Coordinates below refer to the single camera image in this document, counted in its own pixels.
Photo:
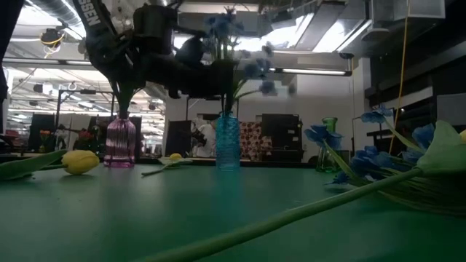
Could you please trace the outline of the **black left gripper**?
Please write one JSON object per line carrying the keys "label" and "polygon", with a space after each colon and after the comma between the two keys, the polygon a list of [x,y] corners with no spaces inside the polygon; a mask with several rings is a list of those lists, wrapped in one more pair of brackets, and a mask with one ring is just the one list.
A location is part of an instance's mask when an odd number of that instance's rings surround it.
{"label": "black left gripper", "polygon": [[201,63],[204,31],[178,24],[178,10],[148,5],[133,14],[133,44],[138,51],[138,77],[162,85],[170,98],[233,98],[235,60]]}

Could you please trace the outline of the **blue artificial flower bunch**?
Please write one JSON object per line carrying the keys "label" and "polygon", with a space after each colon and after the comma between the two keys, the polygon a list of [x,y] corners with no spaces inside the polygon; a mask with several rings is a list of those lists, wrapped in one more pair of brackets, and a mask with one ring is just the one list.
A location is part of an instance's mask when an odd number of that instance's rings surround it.
{"label": "blue artificial flower bunch", "polygon": [[[222,115],[228,115],[232,111],[234,102],[247,95],[257,92],[263,96],[278,95],[275,83],[266,78],[266,75],[271,72],[272,64],[269,58],[273,56],[273,51],[273,46],[267,42],[261,48],[265,57],[250,60],[241,70],[238,69],[240,62],[234,60],[232,83],[227,84],[225,93],[221,95]],[[255,90],[242,92],[242,87],[251,79],[260,79],[261,84]]]}
{"label": "blue artificial flower bunch", "polygon": [[366,146],[345,162],[337,151],[342,136],[329,124],[312,125],[306,137],[330,154],[340,167],[334,184],[356,187],[382,184],[380,194],[416,210],[466,217],[466,130],[457,132],[448,122],[415,128],[409,138],[391,133],[406,146],[393,156]]}
{"label": "blue artificial flower bunch", "polygon": [[225,7],[225,12],[214,14],[206,21],[208,31],[204,47],[212,62],[216,60],[238,60],[235,48],[240,43],[244,31],[242,22],[237,22],[234,7]]}

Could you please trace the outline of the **teal textured glass vase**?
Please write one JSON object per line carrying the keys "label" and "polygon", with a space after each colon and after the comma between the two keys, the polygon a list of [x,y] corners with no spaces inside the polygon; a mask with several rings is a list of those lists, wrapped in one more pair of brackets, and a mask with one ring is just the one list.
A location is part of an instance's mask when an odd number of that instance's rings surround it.
{"label": "teal textured glass vase", "polygon": [[240,123],[231,112],[222,112],[217,120],[216,167],[221,171],[240,168]]}

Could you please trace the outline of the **purple ribbed glass vase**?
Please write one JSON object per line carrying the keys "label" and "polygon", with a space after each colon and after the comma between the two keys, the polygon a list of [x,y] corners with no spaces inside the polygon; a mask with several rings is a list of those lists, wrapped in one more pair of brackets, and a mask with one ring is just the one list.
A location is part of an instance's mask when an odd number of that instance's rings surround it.
{"label": "purple ribbed glass vase", "polygon": [[107,128],[103,163],[107,167],[133,167],[135,164],[136,126],[117,117]]}

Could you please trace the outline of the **pale green foreground flower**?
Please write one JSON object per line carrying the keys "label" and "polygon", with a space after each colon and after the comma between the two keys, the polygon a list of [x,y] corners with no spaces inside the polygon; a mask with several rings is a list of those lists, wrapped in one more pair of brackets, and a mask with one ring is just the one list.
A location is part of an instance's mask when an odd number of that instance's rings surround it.
{"label": "pale green foreground flower", "polygon": [[466,130],[457,132],[449,123],[439,120],[435,124],[433,141],[411,170],[394,172],[378,181],[365,181],[353,172],[349,176],[354,185],[352,190],[144,258],[141,262],[193,262],[374,192],[415,210],[466,217]]}

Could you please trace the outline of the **yellow artificial tulip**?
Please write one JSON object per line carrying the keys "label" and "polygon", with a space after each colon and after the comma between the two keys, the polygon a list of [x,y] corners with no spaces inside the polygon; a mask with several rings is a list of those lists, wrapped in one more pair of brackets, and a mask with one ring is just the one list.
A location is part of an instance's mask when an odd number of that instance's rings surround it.
{"label": "yellow artificial tulip", "polygon": [[159,159],[161,162],[162,166],[157,169],[153,170],[151,172],[142,172],[141,175],[143,177],[150,176],[150,175],[155,175],[157,173],[160,173],[164,171],[167,168],[174,168],[174,167],[180,167],[181,165],[184,164],[190,164],[192,163],[191,159],[183,158],[180,154],[174,153],[166,157],[162,157]]}
{"label": "yellow artificial tulip", "polygon": [[92,151],[53,151],[28,159],[15,160],[0,164],[0,181],[23,178],[40,170],[63,168],[68,174],[82,175],[100,163]]}

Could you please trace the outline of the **green glass vase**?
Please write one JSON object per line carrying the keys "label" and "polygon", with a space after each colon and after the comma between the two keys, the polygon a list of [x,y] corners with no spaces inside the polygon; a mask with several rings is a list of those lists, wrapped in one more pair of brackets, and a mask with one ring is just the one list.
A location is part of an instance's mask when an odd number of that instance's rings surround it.
{"label": "green glass vase", "polygon": [[[336,117],[326,117],[322,119],[323,125],[325,126],[326,132],[323,135],[323,140],[328,146],[333,149],[339,156],[341,150],[341,139],[342,135],[336,133],[336,123],[338,119]],[[340,171],[336,160],[330,151],[325,147],[325,144],[320,146],[319,154],[317,158],[317,171],[333,173]]]}

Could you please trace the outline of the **person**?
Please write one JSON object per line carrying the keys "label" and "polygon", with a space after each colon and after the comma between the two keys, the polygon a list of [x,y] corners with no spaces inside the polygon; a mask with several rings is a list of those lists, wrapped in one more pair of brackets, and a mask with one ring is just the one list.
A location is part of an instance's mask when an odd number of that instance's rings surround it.
{"label": "person", "polygon": [[197,145],[193,148],[193,155],[199,158],[213,158],[216,155],[216,125],[218,116],[212,120],[196,119],[194,126],[203,135],[203,139],[197,139]]}

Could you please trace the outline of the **floral patterned screen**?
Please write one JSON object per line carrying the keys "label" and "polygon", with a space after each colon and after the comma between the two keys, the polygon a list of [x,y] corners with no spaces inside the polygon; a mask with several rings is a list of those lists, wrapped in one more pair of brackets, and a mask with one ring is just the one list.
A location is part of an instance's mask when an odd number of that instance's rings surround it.
{"label": "floral patterned screen", "polygon": [[262,135],[261,122],[240,122],[240,157],[261,162],[264,149],[272,147],[272,139]]}

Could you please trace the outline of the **dark upright panel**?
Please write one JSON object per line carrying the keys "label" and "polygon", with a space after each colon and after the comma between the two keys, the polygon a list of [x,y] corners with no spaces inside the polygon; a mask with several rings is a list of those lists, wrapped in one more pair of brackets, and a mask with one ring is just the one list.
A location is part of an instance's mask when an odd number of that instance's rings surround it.
{"label": "dark upright panel", "polygon": [[169,121],[165,156],[180,154],[182,157],[191,151],[191,121]]}

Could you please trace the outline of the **black cabinet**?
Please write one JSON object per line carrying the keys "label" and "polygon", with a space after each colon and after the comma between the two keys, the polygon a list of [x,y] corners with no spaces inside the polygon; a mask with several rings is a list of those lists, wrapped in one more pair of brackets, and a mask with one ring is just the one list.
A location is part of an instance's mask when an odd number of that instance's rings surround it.
{"label": "black cabinet", "polygon": [[301,162],[303,158],[301,120],[294,114],[263,114],[261,134],[270,145],[261,147],[263,162]]}

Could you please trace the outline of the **long tube light fixture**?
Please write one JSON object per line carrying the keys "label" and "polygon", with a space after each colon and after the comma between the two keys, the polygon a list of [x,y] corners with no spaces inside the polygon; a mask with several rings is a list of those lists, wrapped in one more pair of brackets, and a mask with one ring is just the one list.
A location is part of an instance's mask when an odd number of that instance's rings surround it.
{"label": "long tube light fixture", "polygon": [[[52,69],[76,69],[93,70],[94,66],[86,60],[54,60],[54,59],[32,59],[6,57],[2,64],[10,67],[22,68],[52,68]],[[300,68],[270,68],[270,72],[276,74],[302,74],[322,76],[351,76],[351,71],[332,71],[323,69],[300,69]]]}

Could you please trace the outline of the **red flower bouquet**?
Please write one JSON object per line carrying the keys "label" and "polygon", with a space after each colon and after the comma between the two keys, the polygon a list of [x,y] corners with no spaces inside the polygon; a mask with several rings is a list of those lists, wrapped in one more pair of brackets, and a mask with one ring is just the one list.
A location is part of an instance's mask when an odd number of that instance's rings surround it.
{"label": "red flower bouquet", "polygon": [[78,138],[74,142],[73,150],[96,153],[98,151],[98,146],[98,130],[95,128],[91,130],[82,129],[78,132]]}

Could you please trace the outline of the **green table mat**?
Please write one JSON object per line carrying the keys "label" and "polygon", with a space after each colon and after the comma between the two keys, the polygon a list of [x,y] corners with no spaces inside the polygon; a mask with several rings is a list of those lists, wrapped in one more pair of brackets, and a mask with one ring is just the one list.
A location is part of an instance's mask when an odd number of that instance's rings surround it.
{"label": "green table mat", "polygon": [[[0,183],[0,262],[140,261],[339,194],[311,169],[97,167]],[[376,194],[200,262],[466,262],[466,219]]]}

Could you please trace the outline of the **black gantry frame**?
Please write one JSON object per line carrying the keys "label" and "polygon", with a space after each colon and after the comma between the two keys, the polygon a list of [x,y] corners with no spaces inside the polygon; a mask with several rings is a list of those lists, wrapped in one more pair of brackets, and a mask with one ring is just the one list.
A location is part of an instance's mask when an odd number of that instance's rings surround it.
{"label": "black gantry frame", "polygon": [[73,95],[75,92],[78,92],[81,95],[105,95],[109,94],[111,95],[111,109],[108,112],[110,119],[113,119],[114,115],[114,105],[115,105],[115,94],[111,91],[97,91],[97,90],[89,90],[89,89],[84,89],[84,90],[58,90],[58,101],[57,101],[57,108],[56,108],[56,113],[55,113],[55,128],[58,128],[59,125],[59,118],[60,118],[60,107],[63,102],[68,100],[71,95]]}

